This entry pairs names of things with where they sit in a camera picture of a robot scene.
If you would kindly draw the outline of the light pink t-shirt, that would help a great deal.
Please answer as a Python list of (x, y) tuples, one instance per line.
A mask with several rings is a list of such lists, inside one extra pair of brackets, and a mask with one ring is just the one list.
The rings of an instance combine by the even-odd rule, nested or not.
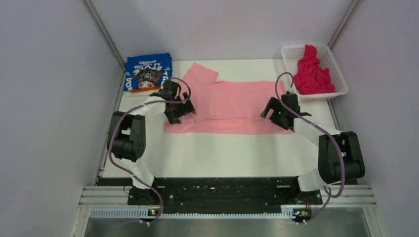
[(290, 135), (260, 114), (283, 83), (273, 81), (229, 82), (218, 80), (218, 72), (194, 63), (182, 78), (190, 86), (195, 113), (180, 118), (179, 124), (164, 124), (166, 133), (217, 133), (239, 135)]

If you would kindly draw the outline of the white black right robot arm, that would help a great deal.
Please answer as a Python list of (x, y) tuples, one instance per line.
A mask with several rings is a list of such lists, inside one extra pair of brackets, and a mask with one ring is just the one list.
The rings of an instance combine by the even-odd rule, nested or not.
[(317, 167), (297, 176), (298, 185), (290, 189), (295, 203), (304, 203), (310, 191), (329, 184), (359, 179), (365, 176), (365, 164), (358, 136), (353, 131), (339, 131), (302, 112), (297, 95), (285, 93), (271, 97), (262, 111), (262, 118), (303, 136), (318, 148)]

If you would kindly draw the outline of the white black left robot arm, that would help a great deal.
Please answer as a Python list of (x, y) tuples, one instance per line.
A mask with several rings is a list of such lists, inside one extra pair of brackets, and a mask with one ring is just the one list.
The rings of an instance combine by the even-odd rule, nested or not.
[(159, 115), (165, 115), (169, 124), (180, 124), (181, 117), (196, 110), (191, 102), (192, 91), (181, 91), (181, 79), (169, 78), (158, 92), (151, 93), (144, 102), (126, 112), (112, 114), (107, 141), (110, 162), (128, 173), (132, 184), (140, 189), (139, 196), (146, 204), (158, 199), (154, 188), (155, 176), (142, 158), (146, 151), (146, 123)]

